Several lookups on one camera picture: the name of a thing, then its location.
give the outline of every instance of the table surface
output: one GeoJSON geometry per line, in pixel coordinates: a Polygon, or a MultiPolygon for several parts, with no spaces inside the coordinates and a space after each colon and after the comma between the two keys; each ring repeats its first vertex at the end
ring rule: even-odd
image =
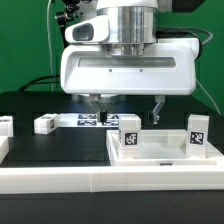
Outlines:
{"type": "MultiPolygon", "coordinates": [[[[33,120],[45,113],[94,113],[63,93],[0,95],[0,116],[12,115],[15,137],[1,167],[110,166],[105,128],[58,128],[35,135],[33,120]]],[[[104,105],[109,113],[135,113],[143,129],[186,129],[190,114],[210,116],[208,140],[224,152],[224,119],[192,97],[166,97],[158,125],[147,122],[154,98],[127,96],[104,105]]],[[[223,223],[224,191],[150,191],[0,195],[1,223],[223,223]]]]}

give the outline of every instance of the white cable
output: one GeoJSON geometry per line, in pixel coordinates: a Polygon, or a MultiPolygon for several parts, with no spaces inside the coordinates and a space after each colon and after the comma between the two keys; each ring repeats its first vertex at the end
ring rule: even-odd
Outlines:
{"type": "Polygon", "coordinates": [[[50,25],[50,6],[51,1],[49,0],[47,6],[47,37],[48,37],[48,47],[49,47],[49,54],[50,54],[50,69],[51,75],[54,74],[54,67],[53,67],[53,53],[52,53],[52,43],[51,43],[51,25],[50,25]]]}
{"type": "Polygon", "coordinates": [[[166,26],[158,26],[159,29],[164,29],[164,30],[167,30],[167,31],[188,31],[188,32],[199,32],[199,33],[203,33],[203,34],[206,34],[208,35],[208,38],[206,40],[204,40],[202,42],[202,45],[205,45],[207,43],[209,43],[214,35],[213,33],[207,31],[207,30],[203,30],[203,29],[199,29],[199,28],[193,28],[193,27],[166,27],[166,26]]]}
{"type": "Polygon", "coordinates": [[[208,91],[202,86],[202,84],[197,80],[197,84],[201,87],[201,89],[205,92],[205,94],[208,96],[208,98],[212,101],[214,107],[216,108],[216,111],[219,115],[221,114],[221,111],[219,110],[219,107],[217,106],[216,102],[213,100],[212,96],[208,93],[208,91]]]}

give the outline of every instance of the white plastic box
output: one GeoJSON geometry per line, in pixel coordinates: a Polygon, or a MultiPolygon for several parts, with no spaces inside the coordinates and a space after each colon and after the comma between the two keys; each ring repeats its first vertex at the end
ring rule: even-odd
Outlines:
{"type": "Polygon", "coordinates": [[[205,158],[186,157],[186,130],[141,130],[138,158],[119,158],[118,130],[107,131],[107,151],[112,166],[224,165],[224,156],[207,142],[205,158]]]}
{"type": "Polygon", "coordinates": [[[0,136],[13,137],[13,117],[0,117],[0,136]]]}
{"type": "Polygon", "coordinates": [[[0,136],[0,164],[9,152],[9,143],[7,136],[0,136]]]}
{"type": "Polygon", "coordinates": [[[58,128],[60,116],[58,114],[45,114],[34,120],[34,133],[49,134],[58,128]]]}
{"type": "Polygon", "coordinates": [[[141,119],[137,115],[119,116],[119,158],[138,158],[141,119]]]}
{"type": "Polygon", "coordinates": [[[190,115],[188,119],[187,157],[206,157],[209,116],[190,115]]]}

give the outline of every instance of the white cube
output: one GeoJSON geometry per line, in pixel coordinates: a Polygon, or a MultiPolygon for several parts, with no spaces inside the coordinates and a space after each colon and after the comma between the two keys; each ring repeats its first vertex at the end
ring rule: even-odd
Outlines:
{"type": "Polygon", "coordinates": [[[209,116],[190,115],[188,119],[187,157],[206,157],[209,116]]]}
{"type": "Polygon", "coordinates": [[[34,133],[49,134],[58,128],[60,116],[58,114],[45,114],[34,120],[34,133]]]}
{"type": "Polygon", "coordinates": [[[137,115],[119,116],[119,158],[138,158],[141,119],[137,115]]]}
{"type": "Polygon", "coordinates": [[[13,137],[13,117],[0,117],[0,136],[13,137]]]}

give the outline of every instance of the green wall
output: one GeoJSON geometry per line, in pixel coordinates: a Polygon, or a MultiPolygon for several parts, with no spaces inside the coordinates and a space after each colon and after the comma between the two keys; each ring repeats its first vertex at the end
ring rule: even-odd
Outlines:
{"type": "MultiPolygon", "coordinates": [[[[1,0],[0,92],[17,90],[34,78],[50,74],[46,28],[47,4],[48,0],[1,0]]],[[[62,10],[63,4],[60,0],[56,0],[51,6],[54,71],[57,73],[60,71],[63,47],[54,15],[62,10]]],[[[213,41],[204,47],[203,54],[197,62],[197,77],[224,114],[223,10],[223,0],[206,0],[203,6],[192,14],[160,14],[158,23],[173,27],[198,27],[214,34],[213,41]]],[[[51,90],[51,86],[31,89],[51,90]]],[[[193,95],[214,108],[200,88],[197,88],[193,95]]]]}

